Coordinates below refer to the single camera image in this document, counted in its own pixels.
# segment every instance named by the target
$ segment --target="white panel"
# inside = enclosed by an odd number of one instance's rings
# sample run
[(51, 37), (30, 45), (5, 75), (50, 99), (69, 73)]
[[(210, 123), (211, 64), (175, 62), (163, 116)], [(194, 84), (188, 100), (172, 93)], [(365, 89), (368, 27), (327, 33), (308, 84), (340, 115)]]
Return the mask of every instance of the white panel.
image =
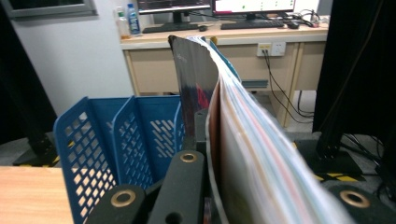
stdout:
[(83, 96), (133, 94), (113, 5), (95, 4), (99, 16), (13, 22), (58, 115)]

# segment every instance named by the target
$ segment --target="wall socket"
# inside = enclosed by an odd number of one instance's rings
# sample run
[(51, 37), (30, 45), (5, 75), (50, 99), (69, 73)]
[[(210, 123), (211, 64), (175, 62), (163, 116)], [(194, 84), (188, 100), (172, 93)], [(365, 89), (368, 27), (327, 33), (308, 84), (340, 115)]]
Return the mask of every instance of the wall socket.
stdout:
[(263, 50), (268, 50), (269, 56), (284, 56), (286, 50), (286, 42), (259, 43), (257, 45), (257, 56), (264, 57)]

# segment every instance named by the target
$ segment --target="cable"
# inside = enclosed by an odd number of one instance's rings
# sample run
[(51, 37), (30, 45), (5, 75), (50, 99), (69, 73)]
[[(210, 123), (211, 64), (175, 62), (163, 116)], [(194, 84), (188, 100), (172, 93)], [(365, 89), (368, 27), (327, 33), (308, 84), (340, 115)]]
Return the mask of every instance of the cable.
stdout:
[[(269, 72), (269, 75), (270, 75), (270, 87), (271, 87), (271, 92), (272, 92), (272, 94), (274, 95), (274, 97), (276, 98), (276, 100), (286, 109), (286, 112), (290, 115), (290, 117), (291, 117), (292, 119), (294, 119), (294, 121), (296, 121), (296, 122), (298, 122), (298, 123), (312, 123), (312, 121), (302, 122), (302, 121), (298, 121), (297, 119), (295, 119), (294, 116), (289, 112), (288, 108), (285, 107), (285, 106), (282, 104), (282, 102), (280, 102), (280, 100), (276, 97), (276, 95), (275, 95), (275, 93), (274, 93), (274, 89), (273, 89), (273, 87), (272, 87), (272, 80), (274, 80), (275, 84), (279, 87), (280, 90), (282, 90), (282, 88), (280, 88), (279, 84), (277, 84), (277, 82), (276, 82), (274, 76), (272, 75), (272, 72), (271, 72), (271, 65), (270, 65), (270, 59), (269, 59), (269, 55), (268, 55), (268, 50), (267, 50), (267, 49), (264, 49), (264, 50), (262, 51), (262, 53), (264, 54), (264, 59), (265, 59), (265, 62), (267, 63), (268, 72)], [(296, 108), (293, 106), (292, 102), (290, 101), (289, 97), (286, 95), (286, 93), (283, 92), (283, 91), (281, 91), (281, 92), (285, 95), (286, 99), (288, 99), (288, 102), (290, 103), (290, 105), (291, 105), (291, 107), (294, 109), (294, 111), (295, 111), (297, 114), (299, 114), (300, 116), (305, 117), (305, 115), (300, 114), (300, 113), (296, 110)]]

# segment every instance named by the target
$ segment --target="wooden desk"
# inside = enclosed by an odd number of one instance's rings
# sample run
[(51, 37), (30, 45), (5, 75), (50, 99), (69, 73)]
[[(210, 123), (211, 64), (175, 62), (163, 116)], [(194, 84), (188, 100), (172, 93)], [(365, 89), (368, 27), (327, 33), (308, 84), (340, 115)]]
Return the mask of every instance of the wooden desk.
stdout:
[[(280, 88), (276, 84), (272, 87), (268, 84), (247, 90), (274, 91), (282, 105), (290, 106), (288, 98), (292, 99), (296, 88), (309, 89), (318, 85), (328, 24), (321, 24), (319, 28), (302, 25), (298, 30), (220, 30), (219, 26), (220, 23), (215, 22), (206, 32), (145, 34), (122, 40), (120, 46), (128, 64), (135, 95), (178, 92), (175, 63), (167, 39), (169, 35), (202, 35), (206, 39), (215, 36), (219, 51), (233, 64), (242, 81), (256, 83), (269, 83), (270, 80), (264, 58), (257, 57), (257, 44), (286, 42), (285, 56), (270, 58), (271, 71)], [(289, 114), (286, 109), (273, 96), (271, 102), (276, 118), (282, 126), (287, 127)]]
[(72, 224), (62, 169), (0, 167), (0, 223)]

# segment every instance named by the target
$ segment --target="blue plastic basket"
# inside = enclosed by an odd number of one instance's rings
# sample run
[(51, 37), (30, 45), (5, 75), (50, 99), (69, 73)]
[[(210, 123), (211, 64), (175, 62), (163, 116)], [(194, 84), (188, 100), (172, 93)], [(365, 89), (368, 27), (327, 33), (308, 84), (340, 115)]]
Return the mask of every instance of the blue plastic basket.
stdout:
[(57, 118), (55, 143), (75, 223), (114, 186), (148, 188), (181, 150), (179, 96), (80, 100)]

